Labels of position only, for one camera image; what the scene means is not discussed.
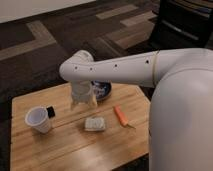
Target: patterned carpet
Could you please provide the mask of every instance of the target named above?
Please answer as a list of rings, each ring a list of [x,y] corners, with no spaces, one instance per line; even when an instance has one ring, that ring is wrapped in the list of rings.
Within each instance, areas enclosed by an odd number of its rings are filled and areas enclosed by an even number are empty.
[[[11,99],[63,83],[58,68],[79,49],[96,61],[151,51],[158,4],[101,0],[0,25],[0,171],[9,170]],[[117,171],[148,170],[147,161]]]

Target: orange carrot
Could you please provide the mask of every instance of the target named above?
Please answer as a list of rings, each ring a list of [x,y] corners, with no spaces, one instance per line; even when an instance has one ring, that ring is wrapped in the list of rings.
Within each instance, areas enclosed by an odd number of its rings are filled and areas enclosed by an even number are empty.
[[[122,126],[127,126],[128,125],[128,119],[125,116],[125,114],[120,110],[119,106],[114,106],[114,111],[121,123]]]

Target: black chair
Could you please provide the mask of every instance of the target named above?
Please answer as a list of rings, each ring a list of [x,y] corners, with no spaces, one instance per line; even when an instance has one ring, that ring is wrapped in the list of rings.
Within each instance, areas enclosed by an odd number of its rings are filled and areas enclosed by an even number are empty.
[[[205,47],[212,30],[212,0],[161,0],[149,44],[155,49]]]

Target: white cup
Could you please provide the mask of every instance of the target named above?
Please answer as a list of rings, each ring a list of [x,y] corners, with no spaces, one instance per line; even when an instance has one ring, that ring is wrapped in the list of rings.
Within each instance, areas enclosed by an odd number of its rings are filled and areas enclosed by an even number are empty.
[[[25,123],[41,133],[47,133],[51,129],[48,111],[44,107],[34,107],[25,116]]]

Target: wooden tabletop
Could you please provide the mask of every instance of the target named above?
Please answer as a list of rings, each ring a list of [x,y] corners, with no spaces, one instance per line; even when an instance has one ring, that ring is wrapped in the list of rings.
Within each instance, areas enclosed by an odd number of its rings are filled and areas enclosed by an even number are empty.
[[[149,101],[139,87],[113,84],[111,96],[98,108],[80,104],[73,111],[70,91],[69,84],[63,84],[13,99],[12,171],[105,171],[148,153]],[[120,106],[136,130],[120,125],[114,105]],[[25,114],[35,106],[55,109],[48,134],[24,123]],[[88,116],[104,117],[106,131],[85,132]]]

